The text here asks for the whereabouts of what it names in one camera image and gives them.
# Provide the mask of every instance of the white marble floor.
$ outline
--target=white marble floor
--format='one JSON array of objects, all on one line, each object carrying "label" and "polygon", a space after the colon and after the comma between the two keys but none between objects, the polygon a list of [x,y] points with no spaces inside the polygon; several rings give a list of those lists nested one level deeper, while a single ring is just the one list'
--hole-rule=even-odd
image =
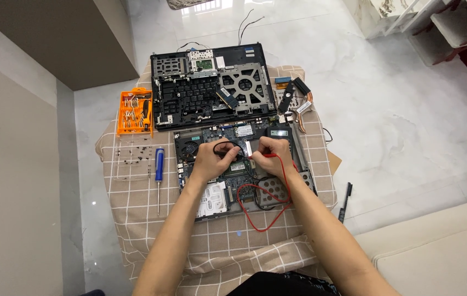
[{"label": "white marble floor", "polygon": [[[165,0],[129,0],[137,68],[152,52],[195,41],[210,47],[261,42],[270,65],[301,65],[329,149],[343,162],[340,197],[354,184],[345,225],[364,233],[467,202],[467,68],[427,68],[406,37],[366,41],[341,0],[221,0],[171,10]],[[94,143],[134,82],[75,92],[86,288],[131,294]]]}]

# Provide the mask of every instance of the cpu fan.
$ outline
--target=cpu fan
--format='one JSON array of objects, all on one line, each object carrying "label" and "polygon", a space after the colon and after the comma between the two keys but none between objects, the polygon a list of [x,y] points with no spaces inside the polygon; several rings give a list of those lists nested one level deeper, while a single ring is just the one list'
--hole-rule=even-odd
[{"label": "cpu fan", "polygon": [[177,149],[177,157],[182,161],[193,162],[199,151],[199,145],[202,142],[199,139],[193,138],[183,138],[175,142]]}]

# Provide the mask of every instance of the human hand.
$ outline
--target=human hand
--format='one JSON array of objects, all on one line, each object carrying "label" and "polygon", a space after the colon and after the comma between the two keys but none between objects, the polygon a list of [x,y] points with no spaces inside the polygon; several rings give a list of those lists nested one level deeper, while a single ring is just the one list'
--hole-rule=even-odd
[{"label": "human hand", "polygon": [[[241,150],[241,147],[234,146],[232,143],[222,143],[227,141],[229,141],[229,139],[222,138],[217,141],[199,145],[199,152],[197,152],[197,158],[195,159],[190,179],[199,179],[206,184],[211,179],[217,178],[226,171],[230,163],[236,159],[237,153]],[[216,151],[226,153],[222,159],[214,153],[213,147],[215,145],[217,145],[217,147],[215,147]]]},{"label": "human hand", "polygon": [[[279,158],[267,158],[263,154],[277,154]],[[277,140],[274,138],[261,137],[259,139],[259,148],[253,152],[252,159],[259,165],[263,170],[268,173],[277,176],[281,181],[284,182],[283,168],[287,175],[287,178],[297,174],[296,168],[294,167],[292,154],[290,153],[288,140],[281,139]]]}]

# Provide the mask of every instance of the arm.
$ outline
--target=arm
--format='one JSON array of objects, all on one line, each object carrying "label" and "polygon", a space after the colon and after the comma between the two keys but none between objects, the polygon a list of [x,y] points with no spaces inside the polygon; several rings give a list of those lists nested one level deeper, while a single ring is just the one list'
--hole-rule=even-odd
[{"label": "arm", "polygon": [[298,217],[322,267],[344,295],[399,295],[374,268],[346,227],[326,208],[303,182],[292,165],[287,140],[262,137],[252,158],[267,172],[284,180],[278,158],[283,160],[286,179]]},{"label": "arm", "polygon": [[228,139],[223,138],[199,146],[191,177],[145,259],[133,296],[175,295],[188,255],[195,216],[204,188],[209,180],[228,168],[240,149],[229,143],[220,144],[217,150],[228,150],[226,156],[221,159],[214,155],[213,147],[224,141]]}]

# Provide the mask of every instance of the blue screwdriver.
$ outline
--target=blue screwdriver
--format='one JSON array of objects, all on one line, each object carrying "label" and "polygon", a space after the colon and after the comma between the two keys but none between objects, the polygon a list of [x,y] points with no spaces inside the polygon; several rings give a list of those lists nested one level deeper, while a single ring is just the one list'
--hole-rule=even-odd
[{"label": "blue screwdriver", "polygon": [[158,184],[157,190],[157,216],[160,215],[160,182],[164,171],[164,148],[157,148],[155,151],[155,181]]}]

